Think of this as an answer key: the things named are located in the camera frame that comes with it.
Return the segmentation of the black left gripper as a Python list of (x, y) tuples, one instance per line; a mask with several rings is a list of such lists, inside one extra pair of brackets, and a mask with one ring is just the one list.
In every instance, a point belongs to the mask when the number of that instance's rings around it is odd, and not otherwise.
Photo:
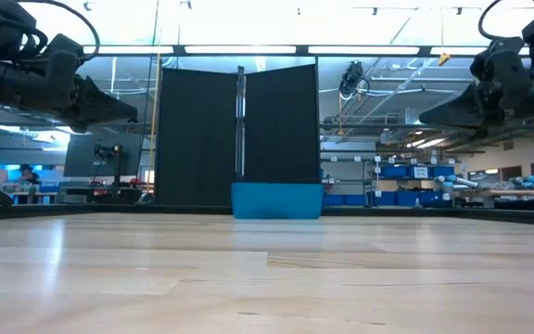
[(79, 83), (79, 119), (73, 95), (75, 69), (48, 69), (46, 71), (46, 109), (65, 122), (75, 134), (109, 126), (136, 123), (136, 107), (102, 92), (86, 76)]

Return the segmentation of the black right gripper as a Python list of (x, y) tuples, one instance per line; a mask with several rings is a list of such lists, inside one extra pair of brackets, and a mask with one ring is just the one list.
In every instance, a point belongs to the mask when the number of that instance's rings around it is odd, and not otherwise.
[(470, 83), (461, 93), (453, 95), (419, 115), (419, 121), (434, 128), (446, 137), (474, 136), (479, 126), (482, 135), (489, 135), (497, 128), (512, 123), (523, 123), (533, 118), (533, 106), (528, 92), (506, 94), (499, 90), (480, 93), (482, 110), (477, 111), (475, 94), (477, 86)]

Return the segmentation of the large dark display screen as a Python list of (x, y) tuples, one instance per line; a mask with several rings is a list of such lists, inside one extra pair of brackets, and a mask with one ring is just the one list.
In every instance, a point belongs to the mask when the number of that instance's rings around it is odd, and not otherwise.
[(138, 134), (73, 135), (68, 145), (66, 177), (137, 175), (142, 141)]

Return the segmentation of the yellow hanging tag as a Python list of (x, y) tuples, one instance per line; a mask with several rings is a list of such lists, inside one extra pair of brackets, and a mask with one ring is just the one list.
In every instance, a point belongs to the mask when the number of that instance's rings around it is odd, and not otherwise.
[(447, 52), (444, 44), (444, 29), (440, 29), (440, 53), (438, 66), (441, 67), (451, 59), (451, 55)]

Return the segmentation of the person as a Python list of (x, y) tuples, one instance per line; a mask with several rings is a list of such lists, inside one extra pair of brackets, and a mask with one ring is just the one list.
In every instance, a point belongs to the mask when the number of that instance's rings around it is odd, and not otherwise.
[(18, 195), (18, 204), (36, 204), (38, 199), (36, 198), (35, 193), (41, 184), (40, 176), (35, 173), (33, 168), (28, 164), (22, 164), (20, 169), (20, 190), (22, 192), (27, 192), (27, 195)]

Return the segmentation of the wooden workbench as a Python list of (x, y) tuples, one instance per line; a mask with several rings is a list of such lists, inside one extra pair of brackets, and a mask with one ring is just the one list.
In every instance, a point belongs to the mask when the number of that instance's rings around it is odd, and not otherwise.
[(462, 198), (487, 198), (487, 197), (534, 197), (534, 189), (464, 189), (455, 192), (456, 197)]

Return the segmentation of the black folding partition screen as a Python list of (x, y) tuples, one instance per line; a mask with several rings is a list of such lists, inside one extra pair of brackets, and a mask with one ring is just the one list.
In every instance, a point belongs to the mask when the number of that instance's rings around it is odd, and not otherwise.
[[(243, 181), (320, 181), (317, 69), (246, 75)], [(228, 207), (236, 179), (233, 73), (166, 69), (160, 89), (155, 196), (159, 205)]]

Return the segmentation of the black hanging ceiling device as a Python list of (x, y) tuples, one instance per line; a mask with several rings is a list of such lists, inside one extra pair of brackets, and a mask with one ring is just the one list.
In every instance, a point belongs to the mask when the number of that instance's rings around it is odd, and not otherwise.
[(364, 77), (364, 69), (360, 61), (354, 60), (346, 68), (341, 76), (338, 91), (345, 99), (370, 91), (370, 83)]

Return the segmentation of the metal storage shelf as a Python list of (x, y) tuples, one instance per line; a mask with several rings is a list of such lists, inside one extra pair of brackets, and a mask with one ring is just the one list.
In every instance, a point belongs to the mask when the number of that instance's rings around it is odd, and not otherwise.
[[(380, 176), (383, 166), (405, 166), (409, 175), (405, 178), (388, 179)], [(365, 156), (340, 156), (328, 155), (321, 160), (321, 181), (324, 184), (325, 194), (338, 195), (365, 195), (367, 204), (364, 208), (375, 207), (404, 207), (404, 206), (380, 206), (378, 200), (383, 191), (441, 191), (442, 201), (452, 198), (452, 193), (461, 189), (444, 187), (435, 181), (435, 177), (429, 179), (413, 179), (410, 176), (412, 166), (453, 166), (455, 161), (450, 159), (442, 163), (435, 156), (425, 161), (414, 157), (398, 157), (396, 155), (385, 157), (380, 155)]]

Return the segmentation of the blue plastic bin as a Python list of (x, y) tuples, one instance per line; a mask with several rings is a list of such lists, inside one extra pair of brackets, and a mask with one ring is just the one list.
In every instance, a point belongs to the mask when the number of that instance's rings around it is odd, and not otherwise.
[(321, 184), (233, 183), (232, 210), (236, 219), (318, 219)]

